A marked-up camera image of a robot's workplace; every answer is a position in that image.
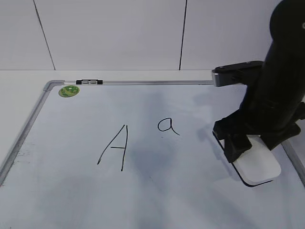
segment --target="white wall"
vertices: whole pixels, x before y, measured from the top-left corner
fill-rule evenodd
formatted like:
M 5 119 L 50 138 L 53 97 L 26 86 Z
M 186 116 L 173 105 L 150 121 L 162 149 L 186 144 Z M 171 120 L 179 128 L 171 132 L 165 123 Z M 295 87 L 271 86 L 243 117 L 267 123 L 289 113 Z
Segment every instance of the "white wall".
M 58 70 L 177 70 L 185 0 L 36 0 Z
M 0 1 L 0 69 L 53 69 L 32 0 Z
M 178 70 L 186 0 L 35 0 L 56 70 Z M 188 0 L 182 70 L 264 60 L 280 0 Z M 0 1 L 0 70 L 53 69 L 33 0 Z
M 280 0 L 189 0 L 182 69 L 264 60 L 269 21 Z

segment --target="white table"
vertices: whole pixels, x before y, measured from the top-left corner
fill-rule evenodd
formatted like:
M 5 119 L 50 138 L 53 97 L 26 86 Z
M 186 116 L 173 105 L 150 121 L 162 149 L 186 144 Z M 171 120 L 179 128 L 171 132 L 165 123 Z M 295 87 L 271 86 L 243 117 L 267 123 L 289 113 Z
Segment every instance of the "white table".
M 211 80 L 211 71 L 0 71 L 0 163 L 50 80 Z

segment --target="green sticker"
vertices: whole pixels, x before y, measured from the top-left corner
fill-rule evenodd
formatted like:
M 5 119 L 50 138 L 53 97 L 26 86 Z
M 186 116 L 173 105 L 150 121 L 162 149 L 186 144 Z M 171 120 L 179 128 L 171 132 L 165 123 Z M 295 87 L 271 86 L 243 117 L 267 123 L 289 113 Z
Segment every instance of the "green sticker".
M 77 86 L 69 85 L 61 88 L 58 92 L 58 94 L 61 97 L 68 98 L 77 95 L 77 93 L 80 92 L 80 88 Z

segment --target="tile grout line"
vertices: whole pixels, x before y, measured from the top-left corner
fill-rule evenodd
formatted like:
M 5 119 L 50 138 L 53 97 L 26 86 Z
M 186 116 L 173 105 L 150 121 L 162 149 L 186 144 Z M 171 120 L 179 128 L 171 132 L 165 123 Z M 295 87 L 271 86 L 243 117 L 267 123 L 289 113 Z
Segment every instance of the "tile grout line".
M 187 10 L 187 0 L 185 0 L 185 8 L 184 8 L 184 20 L 183 20 L 182 40 L 181 40 L 181 49 L 180 49 L 179 70 L 181 70 L 182 48 L 183 48 L 183 41 L 184 41 L 184 31 L 185 31 L 186 10 Z
M 38 10 L 37 10 L 35 0 L 33 0 L 33 3 L 34 3 L 34 6 L 35 6 L 36 15 L 37 15 L 37 18 L 38 18 L 38 21 L 39 21 L 39 24 L 40 24 L 40 27 L 41 27 L 41 30 L 42 30 L 42 33 L 43 33 L 44 40 L 46 41 L 46 44 L 47 44 L 47 48 L 48 48 L 49 55 L 50 55 L 50 58 L 51 58 L 51 61 L 52 61 L 52 64 L 53 64 L 53 68 L 54 68 L 54 70 L 56 70 L 55 65 L 54 65 L 54 61 L 53 61 L 53 58 L 52 58 L 52 55 L 51 55 L 51 51 L 50 51 L 50 48 L 49 48 L 49 45 L 48 45 L 48 42 L 47 42 L 46 34 L 44 33 L 44 30 L 43 30 L 43 27 L 42 27 L 42 23 L 41 23 L 41 20 L 40 20 L 40 16 L 39 16 L 39 13 L 38 13 Z

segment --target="white eraser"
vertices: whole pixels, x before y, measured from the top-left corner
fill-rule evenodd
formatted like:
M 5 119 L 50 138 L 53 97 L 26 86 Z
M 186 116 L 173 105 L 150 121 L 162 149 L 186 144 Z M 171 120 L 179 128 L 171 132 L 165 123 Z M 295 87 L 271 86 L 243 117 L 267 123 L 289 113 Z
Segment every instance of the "white eraser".
M 281 166 L 259 136 L 248 136 L 252 147 L 244 152 L 233 165 L 243 182 L 257 186 L 274 180 L 281 174 Z

